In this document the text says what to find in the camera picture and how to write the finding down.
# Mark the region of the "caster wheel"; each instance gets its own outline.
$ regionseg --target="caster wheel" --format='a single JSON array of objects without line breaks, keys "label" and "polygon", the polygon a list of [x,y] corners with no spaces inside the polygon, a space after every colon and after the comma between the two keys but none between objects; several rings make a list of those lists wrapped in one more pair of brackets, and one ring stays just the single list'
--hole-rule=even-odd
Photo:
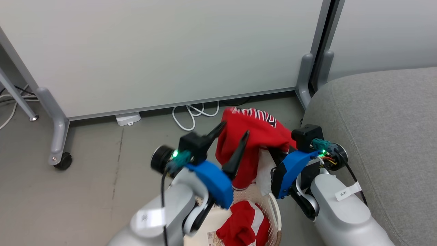
[{"label": "caster wheel", "polygon": [[70,167],[71,161],[73,161],[73,159],[71,158],[70,153],[64,152],[62,153],[61,161],[58,164],[54,165],[54,167],[59,170],[66,170]]}]

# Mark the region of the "whiteboard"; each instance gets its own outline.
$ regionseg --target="whiteboard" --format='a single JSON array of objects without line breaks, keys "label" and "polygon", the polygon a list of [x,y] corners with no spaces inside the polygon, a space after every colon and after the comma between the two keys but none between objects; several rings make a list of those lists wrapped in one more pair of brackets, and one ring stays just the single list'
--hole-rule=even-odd
[{"label": "whiteboard", "polygon": [[2,0],[0,27],[67,117],[296,85],[322,0]]},{"label": "whiteboard", "polygon": [[328,80],[372,71],[437,66],[437,1],[345,1]]}]

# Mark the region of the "laundry basket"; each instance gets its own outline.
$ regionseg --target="laundry basket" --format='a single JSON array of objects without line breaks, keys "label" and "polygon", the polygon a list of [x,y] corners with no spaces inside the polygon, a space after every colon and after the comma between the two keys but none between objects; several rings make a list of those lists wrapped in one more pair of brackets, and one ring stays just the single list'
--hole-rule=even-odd
[{"label": "laundry basket", "polygon": [[[266,216],[270,222],[269,237],[266,246],[278,246],[281,242],[281,213],[279,212],[276,198],[272,193],[262,196],[259,188],[255,184],[251,184],[245,190],[234,191],[232,204],[244,200],[250,200],[258,204],[264,216]],[[215,205],[207,215],[196,235],[193,237],[184,237],[184,245],[208,246],[208,233],[218,230],[231,214],[230,210],[225,210]]]}]

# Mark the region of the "gray fabric upholstery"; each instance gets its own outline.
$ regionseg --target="gray fabric upholstery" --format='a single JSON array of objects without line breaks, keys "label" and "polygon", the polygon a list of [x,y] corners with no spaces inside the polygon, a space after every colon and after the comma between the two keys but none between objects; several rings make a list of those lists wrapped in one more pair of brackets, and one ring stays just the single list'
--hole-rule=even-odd
[{"label": "gray fabric upholstery", "polygon": [[[437,245],[437,68],[331,81],[311,99],[308,123],[347,150],[373,217],[395,245]],[[337,176],[353,184],[347,169]]]}]

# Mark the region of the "red and white cloth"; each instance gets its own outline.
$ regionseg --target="red and white cloth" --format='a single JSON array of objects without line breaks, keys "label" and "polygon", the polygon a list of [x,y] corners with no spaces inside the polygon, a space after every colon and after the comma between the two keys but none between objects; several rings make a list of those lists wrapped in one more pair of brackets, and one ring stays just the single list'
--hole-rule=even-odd
[{"label": "red and white cloth", "polygon": [[284,152],[288,151],[289,146],[296,148],[290,130],[266,111],[226,108],[222,121],[226,121],[226,126],[218,138],[215,152],[215,157],[221,165],[229,161],[243,134],[247,130],[250,131],[237,176],[232,182],[236,189],[245,189],[257,176],[261,146],[280,148]]},{"label": "red and white cloth", "polygon": [[231,206],[231,217],[217,230],[225,246],[265,246],[270,223],[260,207],[251,201]]}]

